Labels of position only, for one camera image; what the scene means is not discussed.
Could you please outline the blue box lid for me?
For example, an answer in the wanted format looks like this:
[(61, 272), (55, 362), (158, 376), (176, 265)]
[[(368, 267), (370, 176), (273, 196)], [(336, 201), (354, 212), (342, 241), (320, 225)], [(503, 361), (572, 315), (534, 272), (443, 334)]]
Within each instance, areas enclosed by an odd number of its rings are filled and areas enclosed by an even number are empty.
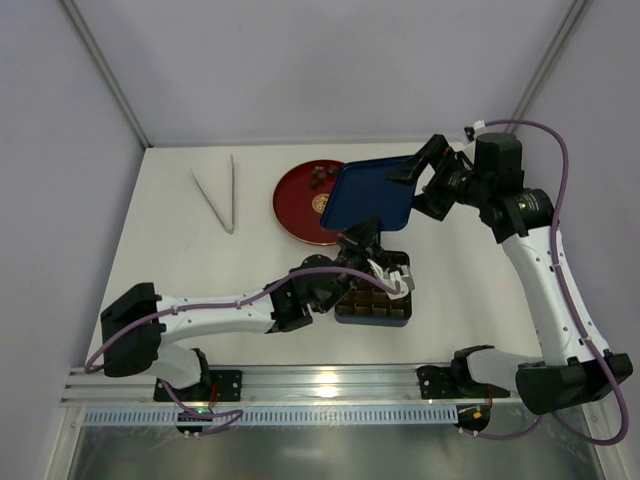
[(379, 231), (400, 231), (408, 223), (415, 186), (386, 179), (409, 156), (361, 160), (345, 163), (320, 219), (324, 230), (346, 230), (376, 215)]

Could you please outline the blue chocolate box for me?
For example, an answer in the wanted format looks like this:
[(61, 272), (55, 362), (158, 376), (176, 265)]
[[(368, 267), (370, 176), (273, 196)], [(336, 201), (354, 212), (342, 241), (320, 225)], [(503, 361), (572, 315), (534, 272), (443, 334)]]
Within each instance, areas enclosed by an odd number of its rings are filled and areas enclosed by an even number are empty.
[(404, 327), (412, 316), (412, 294), (390, 299), (387, 292), (360, 280), (334, 307), (342, 324)]

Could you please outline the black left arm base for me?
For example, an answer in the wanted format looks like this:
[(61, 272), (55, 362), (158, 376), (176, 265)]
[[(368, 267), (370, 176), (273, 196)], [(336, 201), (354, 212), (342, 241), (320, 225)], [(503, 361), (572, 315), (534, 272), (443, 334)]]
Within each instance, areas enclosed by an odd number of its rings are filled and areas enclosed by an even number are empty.
[(185, 389), (175, 389), (182, 402), (239, 402), (241, 400), (243, 372), (238, 369), (209, 370), (209, 381)]

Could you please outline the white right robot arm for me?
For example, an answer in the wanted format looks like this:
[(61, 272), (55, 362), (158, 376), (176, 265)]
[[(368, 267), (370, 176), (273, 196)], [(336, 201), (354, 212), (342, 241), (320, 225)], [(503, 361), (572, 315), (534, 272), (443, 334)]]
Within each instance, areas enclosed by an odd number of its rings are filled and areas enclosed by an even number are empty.
[(468, 159), (440, 134), (387, 173), (413, 186), (426, 167), (434, 174), (415, 210), (443, 220), (454, 204), (474, 207), (511, 261), (522, 284), (542, 356), (508, 354), (491, 346), (456, 353), (473, 383), (517, 393), (535, 415), (598, 401), (633, 372), (625, 353), (615, 354), (591, 319), (568, 268), (562, 238), (553, 229), (554, 206), (540, 189), (524, 185), (522, 144), (512, 134), (475, 138)]

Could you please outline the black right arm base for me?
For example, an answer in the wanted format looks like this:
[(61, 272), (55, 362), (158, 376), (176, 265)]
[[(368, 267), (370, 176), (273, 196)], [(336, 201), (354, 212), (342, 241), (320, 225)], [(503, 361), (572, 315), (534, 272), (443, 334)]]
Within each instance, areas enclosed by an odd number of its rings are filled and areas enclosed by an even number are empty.
[(511, 393), (501, 387), (472, 380), (462, 367), (424, 365), (416, 370), (423, 400), (509, 398)]

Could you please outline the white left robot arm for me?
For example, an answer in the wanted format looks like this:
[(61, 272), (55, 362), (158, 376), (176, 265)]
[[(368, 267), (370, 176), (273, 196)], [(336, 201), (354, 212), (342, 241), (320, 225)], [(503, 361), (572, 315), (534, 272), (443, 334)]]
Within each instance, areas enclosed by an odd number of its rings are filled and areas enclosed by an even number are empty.
[(248, 293), (187, 299), (138, 283), (100, 314), (102, 345), (85, 365), (111, 378), (147, 373), (184, 390), (208, 384), (206, 356), (185, 349), (191, 338), (227, 333), (289, 333), (313, 322), (364, 280), (388, 297), (407, 293), (404, 268), (382, 248), (377, 220), (368, 218), (339, 234), (335, 258), (307, 257), (279, 280)]

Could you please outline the round red tray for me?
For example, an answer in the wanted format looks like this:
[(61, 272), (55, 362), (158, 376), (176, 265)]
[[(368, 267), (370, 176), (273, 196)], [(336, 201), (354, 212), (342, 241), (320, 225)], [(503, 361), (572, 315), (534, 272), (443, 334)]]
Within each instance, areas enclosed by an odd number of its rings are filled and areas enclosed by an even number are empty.
[[(312, 178), (314, 166), (324, 167), (324, 181)], [(343, 163), (337, 160), (319, 159), (299, 164), (278, 181), (272, 196), (272, 207), (278, 224), (295, 239), (316, 246), (336, 244), (337, 234), (321, 226), (321, 218), (331, 190)], [(336, 166), (339, 171), (329, 176), (328, 170)], [(310, 183), (319, 186), (312, 190)]]

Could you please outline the left controller board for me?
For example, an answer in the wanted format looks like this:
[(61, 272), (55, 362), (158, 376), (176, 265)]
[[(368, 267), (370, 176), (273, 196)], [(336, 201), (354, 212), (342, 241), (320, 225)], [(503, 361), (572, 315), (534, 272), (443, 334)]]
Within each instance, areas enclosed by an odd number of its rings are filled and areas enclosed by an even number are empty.
[(176, 429), (181, 434), (199, 435), (212, 420), (213, 411), (210, 409), (197, 408), (193, 413), (182, 410), (177, 415)]

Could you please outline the controller board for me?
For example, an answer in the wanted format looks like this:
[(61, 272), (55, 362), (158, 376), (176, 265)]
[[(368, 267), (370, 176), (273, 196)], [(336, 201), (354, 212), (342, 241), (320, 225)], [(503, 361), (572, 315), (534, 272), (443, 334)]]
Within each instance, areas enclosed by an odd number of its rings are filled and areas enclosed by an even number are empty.
[(199, 435), (212, 420), (213, 411), (210, 409), (197, 408), (193, 413), (182, 410), (177, 415), (176, 429), (181, 434)]
[(470, 434), (480, 433), (489, 425), (490, 418), (491, 409), (488, 406), (461, 406), (457, 409), (455, 427)]

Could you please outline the right controller board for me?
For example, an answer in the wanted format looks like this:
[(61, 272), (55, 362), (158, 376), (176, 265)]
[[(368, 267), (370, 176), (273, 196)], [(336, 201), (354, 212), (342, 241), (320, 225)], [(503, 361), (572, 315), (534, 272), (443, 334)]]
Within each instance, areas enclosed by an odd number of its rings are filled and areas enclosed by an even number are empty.
[(480, 433), (489, 425), (490, 418), (491, 409), (488, 406), (461, 406), (457, 409), (455, 427), (470, 434)]

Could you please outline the aluminium front rail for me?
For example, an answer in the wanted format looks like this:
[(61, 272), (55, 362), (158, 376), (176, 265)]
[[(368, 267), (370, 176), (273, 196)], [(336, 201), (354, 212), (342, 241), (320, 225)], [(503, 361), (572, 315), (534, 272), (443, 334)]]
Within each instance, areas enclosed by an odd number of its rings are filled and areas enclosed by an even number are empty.
[[(509, 398), (423, 400), (416, 364), (330, 365), (330, 366), (215, 366), (243, 372), (241, 400), (236, 405), (327, 404), (327, 403), (443, 403), (518, 402)], [(62, 394), (66, 405), (80, 404), (148, 404), (159, 389), (156, 378), (136, 375), (109, 378), (102, 374), (87, 375), (80, 369), (69, 374)]]

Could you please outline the aluminium right frame post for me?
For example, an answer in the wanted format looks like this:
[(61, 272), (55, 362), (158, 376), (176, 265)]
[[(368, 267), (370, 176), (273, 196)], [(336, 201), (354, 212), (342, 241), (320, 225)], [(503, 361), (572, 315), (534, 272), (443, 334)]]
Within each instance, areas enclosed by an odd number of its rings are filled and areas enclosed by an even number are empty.
[(512, 120), (527, 118), (593, 3), (593, 0), (570, 2), (511, 114)]

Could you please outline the aluminium frame post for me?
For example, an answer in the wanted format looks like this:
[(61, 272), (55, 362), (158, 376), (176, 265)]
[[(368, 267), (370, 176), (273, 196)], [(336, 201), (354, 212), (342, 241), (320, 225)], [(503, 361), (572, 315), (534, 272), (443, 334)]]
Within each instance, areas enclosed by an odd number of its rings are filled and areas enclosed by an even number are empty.
[(527, 118), (593, 3), (593, 0), (570, 2), (511, 114), (512, 120)]
[(89, 24), (79, 8), (78, 2), (74, 0), (60, 0), (58, 1), (58, 4), (70, 22), (72, 29), (88, 54), (103, 85), (106, 87), (112, 99), (116, 103), (121, 115), (137, 142), (144, 150), (151, 148), (152, 143), (144, 132), (144, 129), (134, 113), (124, 90), (114, 75), (107, 58), (102, 52), (102, 49), (91, 31)]

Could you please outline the aluminium left frame post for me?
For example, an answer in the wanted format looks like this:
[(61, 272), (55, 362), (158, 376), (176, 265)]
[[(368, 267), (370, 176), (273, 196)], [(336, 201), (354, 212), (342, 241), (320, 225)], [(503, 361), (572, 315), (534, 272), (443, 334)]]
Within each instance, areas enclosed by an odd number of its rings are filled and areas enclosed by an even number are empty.
[(103, 85), (106, 87), (112, 99), (116, 103), (121, 115), (137, 142), (144, 150), (151, 148), (152, 143), (144, 132), (144, 129), (134, 113), (124, 90), (114, 75), (107, 58), (102, 52), (102, 49), (91, 31), (89, 24), (79, 8), (78, 2), (74, 0), (60, 0), (58, 1), (58, 4), (70, 22), (72, 29), (88, 54)]

